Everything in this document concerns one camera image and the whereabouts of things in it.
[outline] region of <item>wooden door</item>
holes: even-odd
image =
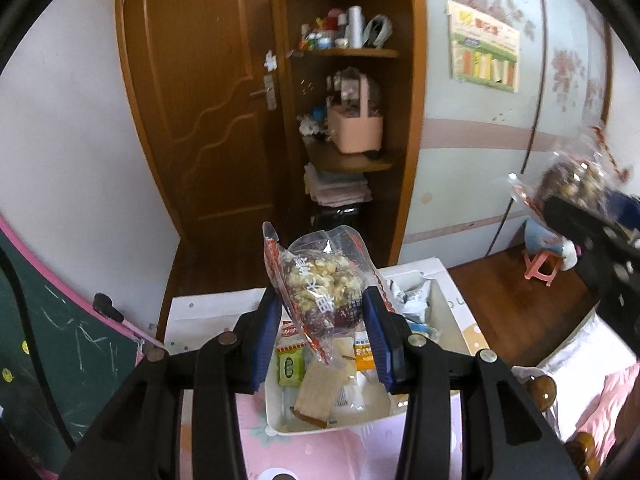
[[[180,234],[261,251],[261,224],[280,222],[289,195],[279,98],[269,110],[260,92],[270,0],[116,0],[116,20],[138,134]]]

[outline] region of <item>door handle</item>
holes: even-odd
[[[256,90],[254,92],[249,92],[249,99],[258,97],[260,95],[265,95],[267,96],[267,108],[269,110],[275,110],[278,107],[278,103],[276,101],[276,89],[273,83],[273,76],[264,76],[263,82],[264,88],[261,88],[260,90]]]

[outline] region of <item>plastic snack bag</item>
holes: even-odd
[[[533,180],[515,173],[508,178],[513,199],[537,222],[546,226],[543,211],[546,201],[553,195],[610,221],[617,219],[619,211],[612,206],[610,198],[620,181],[596,142],[587,135],[560,140],[550,153],[545,168],[542,175]]]
[[[348,226],[318,231],[293,242],[288,249],[278,243],[269,222],[262,226],[267,274],[282,298],[291,320],[305,335],[316,358],[331,366],[332,341],[354,335],[362,321],[362,293],[375,285],[386,307],[386,283],[373,266],[358,232]]]

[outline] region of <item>pink bedding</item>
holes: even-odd
[[[616,419],[634,387],[639,371],[640,362],[637,362],[621,372],[606,376],[600,399],[594,399],[597,404],[594,402],[590,406],[591,409],[595,409],[593,412],[588,409],[583,416],[583,420],[586,419],[586,421],[581,426],[578,423],[578,431],[585,431],[593,436],[596,443],[596,456],[600,464],[604,462],[616,441],[614,433]]]

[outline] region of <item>screw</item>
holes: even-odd
[[[606,234],[609,238],[611,238],[612,240],[614,238],[617,238],[618,235],[616,234],[616,232],[611,228],[611,227],[604,227],[602,229],[604,231],[604,234]]]
[[[626,271],[625,267],[618,263],[615,263],[613,264],[613,271],[616,273],[616,276],[621,282],[628,283],[629,273]]]
[[[421,346],[425,346],[427,344],[427,338],[425,338],[425,336],[420,334],[411,334],[407,338],[407,341],[411,346],[417,346],[418,348],[420,348]]]
[[[218,336],[218,342],[221,345],[232,345],[238,341],[238,336],[233,332],[223,332]]]
[[[153,348],[146,355],[146,358],[149,359],[149,361],[151,361],[152,363],[157,363],[162,361],[162,359],[164,358],[164,354],[166,354],[166,352],[163,349]]]
[[[484,348],[480,351],[480,358],[485,363],[495,363],[498,360],[498,355],[488,348]]]

